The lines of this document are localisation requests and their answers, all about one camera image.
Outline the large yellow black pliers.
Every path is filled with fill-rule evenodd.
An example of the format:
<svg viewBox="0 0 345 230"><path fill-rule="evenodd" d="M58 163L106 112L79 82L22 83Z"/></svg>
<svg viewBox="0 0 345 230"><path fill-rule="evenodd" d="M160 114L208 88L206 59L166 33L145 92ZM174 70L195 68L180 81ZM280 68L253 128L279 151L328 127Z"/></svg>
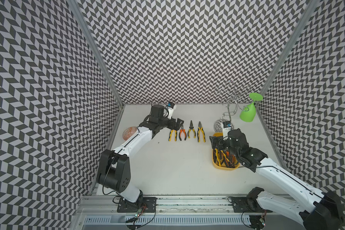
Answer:
<svg viewBox="0 0 345 230"><path fill-rule="evenodd" d="M201 121L198 122L197 141L198 142L206 142L206 135L205 135L205 131L202 127Z"/></svg>

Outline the orange black needle-nose pliers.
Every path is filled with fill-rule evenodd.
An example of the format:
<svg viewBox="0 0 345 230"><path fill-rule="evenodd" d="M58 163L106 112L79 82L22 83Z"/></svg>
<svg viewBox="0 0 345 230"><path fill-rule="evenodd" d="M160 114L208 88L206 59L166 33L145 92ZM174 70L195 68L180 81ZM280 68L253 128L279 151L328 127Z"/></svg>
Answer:
<svg viewBox="0 0 345 230"><path fill-rule="evenodd" d="M187 139L186 130L184 129L184 125L181 125L179 130L179 140L183 141Z"/></svg>

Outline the small yellow needle-nose pliers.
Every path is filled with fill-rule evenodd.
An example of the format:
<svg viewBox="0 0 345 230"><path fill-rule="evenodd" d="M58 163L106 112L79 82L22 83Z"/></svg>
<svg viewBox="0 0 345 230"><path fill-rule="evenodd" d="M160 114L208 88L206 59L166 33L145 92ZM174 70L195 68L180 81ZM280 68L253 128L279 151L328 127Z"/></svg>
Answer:
<svg viewBox="0 0 345 230"><path fill-rule="evenodd" d="M192 120L190 121L190 124L189 124L189 130L188 130L188 134L187 134L188 138L191 138L191 133L193 134L193 138L196 138L196 131L194 129L194 125L193 125Z"/></svg>

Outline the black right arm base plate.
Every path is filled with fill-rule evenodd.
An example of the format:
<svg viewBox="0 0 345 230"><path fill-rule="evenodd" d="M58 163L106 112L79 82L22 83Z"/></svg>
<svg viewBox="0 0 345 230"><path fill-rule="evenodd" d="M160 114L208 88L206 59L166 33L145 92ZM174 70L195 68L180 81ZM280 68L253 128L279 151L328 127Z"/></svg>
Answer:
<svg viewBox="0 0 345 230"><path fill-rule="evenodd" d="M227 200L232 205L235 213L265 213L265 209L261 208L255 199L229 196Z"/></svg>

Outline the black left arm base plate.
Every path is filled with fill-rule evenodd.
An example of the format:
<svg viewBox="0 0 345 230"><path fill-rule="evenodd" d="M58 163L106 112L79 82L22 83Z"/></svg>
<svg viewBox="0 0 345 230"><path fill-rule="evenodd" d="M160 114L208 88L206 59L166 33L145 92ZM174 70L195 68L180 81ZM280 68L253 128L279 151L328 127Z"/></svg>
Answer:
<svg viewBox="0 0 345 230"><path fill-rule="evenodd" d="M132 203L124 198L120 198L117 203L118 213L137 213L143 211L144 213L154 213L156 211L156 197L140 197L137 202Z"/></svg>

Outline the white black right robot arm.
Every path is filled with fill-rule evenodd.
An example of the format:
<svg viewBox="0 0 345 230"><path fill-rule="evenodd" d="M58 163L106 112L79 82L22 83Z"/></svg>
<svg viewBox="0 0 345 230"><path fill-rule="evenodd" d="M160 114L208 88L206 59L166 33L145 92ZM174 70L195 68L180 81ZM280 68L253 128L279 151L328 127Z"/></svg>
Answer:
<svg viewBox="0 0 345 230"><path fill-rule="evenodd" d="M240 129L230 130L223 136L211 136L210 142L212 149L218 153L217 160L235 157L241 166L275 183L292 198L283 198L255 187L246 196L246 211L269 210L301 224L307 230L338 230L345 224L345 206L339 195L315 188L286 171L267 154L250 147Z"/></svg>

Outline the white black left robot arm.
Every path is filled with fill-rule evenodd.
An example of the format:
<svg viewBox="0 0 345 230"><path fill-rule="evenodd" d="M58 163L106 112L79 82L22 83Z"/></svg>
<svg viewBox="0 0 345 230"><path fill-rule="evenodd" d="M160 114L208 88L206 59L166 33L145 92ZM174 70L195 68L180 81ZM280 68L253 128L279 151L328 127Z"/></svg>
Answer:
<svg viewBox="0 0 345 230"><path fill-rule="evenodd" d="M131 184L131 158L162 129L178 131L184 124L181 119L172 118L176 104L155 104L150 114L137 126L137 131L122 145L101 153L96 182L103 187L113 189L119 196L130 203L140 203L143 192Z"/></svg>

